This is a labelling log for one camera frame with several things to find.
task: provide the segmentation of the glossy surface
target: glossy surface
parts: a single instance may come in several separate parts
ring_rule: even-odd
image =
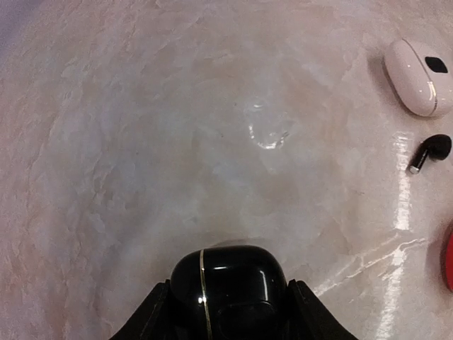
[[[447,135],[434,135],[423,141],[415,152],[408,170],[418,174],[429,157],[433,161],[445,160],[452,151],[452,139]]]
[[[453,77],[431,47],[400,39],[387,48],[384,60],[396,92],[413,113],[437,117],[453,111]]]
[[[191,339],[276,339],[285,289],[278,262],[256,246],[203,249],[171,274],[175,321]]]
[[[237,243],[360,339],[453,338],[452,159],[406,172],[453,116],[408,113],[382,65],[402,37],[452,64],[451,1],[20,13],[0,55],[1,339],[107,339],[182,256]]]

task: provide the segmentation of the earbud charging case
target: earbud charging case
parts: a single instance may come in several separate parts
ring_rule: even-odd
[[[386,51],[384,62],[399,97],[416,115],[435,117],[453,109],[453,77],[429,46],[397,40]]]

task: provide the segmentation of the wireless earbud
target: wireless earbud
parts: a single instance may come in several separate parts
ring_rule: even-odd
[[[431,159],[443,161],[452,150],[452,139],[447,135],[434,135],[426,139],[418,148],[409,165],[412,174],[418,174],[429,156]]]

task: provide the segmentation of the white marble table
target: white marble table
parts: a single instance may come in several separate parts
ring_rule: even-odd
[[[185,254],[270,250],[360,339],[453,339],[453,134],[382,67],[453,3],[0,1],[0,339],[107,339]]]

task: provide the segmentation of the red object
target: red object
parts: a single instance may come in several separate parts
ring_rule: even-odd
[[[447,250],[445,252],[445,277],[448,289],[453,291],[453,234],[448,237]]]

